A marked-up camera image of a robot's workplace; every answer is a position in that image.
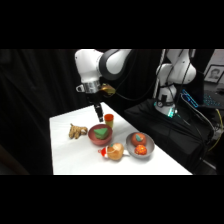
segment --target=white table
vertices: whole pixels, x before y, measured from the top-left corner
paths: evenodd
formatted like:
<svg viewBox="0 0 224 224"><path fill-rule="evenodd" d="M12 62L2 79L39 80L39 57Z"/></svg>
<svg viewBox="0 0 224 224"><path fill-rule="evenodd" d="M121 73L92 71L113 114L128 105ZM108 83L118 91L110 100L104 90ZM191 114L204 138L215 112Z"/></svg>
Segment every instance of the white table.
<svg viewBox="0 0 224 224"><path fill-rule="evenodd" d="M138 132L126 120L102 103L104 114L115 117L112 143L125 145L126 137ZM143 161L124 156L119 162L105 159L88 136L70 139L70 124L90 129L99 124L94 107L87 107L50 119L53 169L55 175L191 175L158 146L150 159Z"/></svg>

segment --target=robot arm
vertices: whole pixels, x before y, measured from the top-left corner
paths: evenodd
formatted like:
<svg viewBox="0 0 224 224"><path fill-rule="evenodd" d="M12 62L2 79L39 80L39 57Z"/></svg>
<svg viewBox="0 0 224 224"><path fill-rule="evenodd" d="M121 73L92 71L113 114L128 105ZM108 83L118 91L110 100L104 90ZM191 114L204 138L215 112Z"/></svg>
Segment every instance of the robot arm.
<svg viewBox="0 0 224 224"><path fill-rule="evenodd" d="M81 76L82 85L78 92L85 92L91 104L94 105L100 122L103 121L103 111L100 105L99 79L117 80L122 76L126 63L133 49L112 49L105 54L94 49L82 49L76 52L75 61ZM169 49L167 58L171 64L162 65L158 74L160 93L155 108L167 116L174 114L176 84L188 84L196 76L196 70L190 63L189 49Z"/></svg>
<svg viewBox="0 0 224 224"><path fill-rule="evenodd" d="M103 54L94 49L82 49L75 54L82 82L76 90L86 93L89 103L95 107L100 122L103 122L103 110L100 104L99 79L101 76L111 81L120 78L132 52L132 49L112 49Z"/></svg>
<svg viewBox="0 0 224 224"><path fill-rule="evenodd" d="M162 114L172 117L175 113L173 99L176 96L175 84L189 84L196 76L191 65L189 49L169 49L167 58L171 64L164 64L158 74L160 92L155 108Z"/></svg>

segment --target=green food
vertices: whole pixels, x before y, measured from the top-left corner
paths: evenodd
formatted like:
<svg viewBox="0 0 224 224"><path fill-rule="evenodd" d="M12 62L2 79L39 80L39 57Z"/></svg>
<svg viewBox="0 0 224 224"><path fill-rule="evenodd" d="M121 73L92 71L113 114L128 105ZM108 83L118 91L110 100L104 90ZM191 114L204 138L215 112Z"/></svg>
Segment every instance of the green food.
<svg viewBox="0 0 224 224"><path fill-rule="evenodd" d="M138 142L141 142L141 141L142 141L142 139L140 138L139 135L136 135L136 140L137 140Z"/></svg>
<svg viewBox="0 0 224 224"><path fill-rule="evenodd" d="M95 136L98 139L104 140L109 135L108 128L96 129L94 130Z"/></svg>

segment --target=plate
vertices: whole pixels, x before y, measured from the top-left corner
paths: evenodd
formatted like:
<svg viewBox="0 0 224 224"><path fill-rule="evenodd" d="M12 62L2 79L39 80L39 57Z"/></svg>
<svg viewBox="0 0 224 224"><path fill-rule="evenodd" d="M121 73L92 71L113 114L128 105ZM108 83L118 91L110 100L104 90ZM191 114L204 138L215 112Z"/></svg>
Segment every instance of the plate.
<svg viewBox="0 0 224 224"><path fill-rule="evenodd" d="M134 156L135 158L137 159L146 159L146 158L149 158L150 155L153 153L153 151L155 150L155 143L154 141L152 140L151 137L149 137L147 134L145 133L142 133L143 135L145 135L146 139L147 139L147 143L146 143L146 148L147 148L147 154L144 155L144 156L141 156L141 155L137 155L135 154L135 146L132 145L131 143L131 138L134 134L136 133L141 133L141 132L135 132L135 133L132 133L130 134L127 139L126 139L126 144L127 144L127 150L128 152L130 153L130 155Z"/></svg>

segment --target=black background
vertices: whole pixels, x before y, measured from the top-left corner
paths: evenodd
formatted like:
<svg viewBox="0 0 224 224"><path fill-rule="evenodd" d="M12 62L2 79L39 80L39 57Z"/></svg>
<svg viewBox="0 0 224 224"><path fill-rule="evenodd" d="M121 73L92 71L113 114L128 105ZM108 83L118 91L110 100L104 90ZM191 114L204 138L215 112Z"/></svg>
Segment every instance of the black background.
<svg viewBox="0 0 224 224"><path fill-rule="evenodd" d="M49 118L88 106L85 94L75 89L81 84L74 61L77 50L0 49L0 144L30 174L53 174ZM125 72L130 76L118 92L129 98L143 95L154 80L161 51L135 49ZM204 71L213 52L198 49L192 64ZM123 78L109 83L116 88ZM153 88L141 101L130 102L116 95L104 102L123 116L125 109L152 94Z"/></svg>

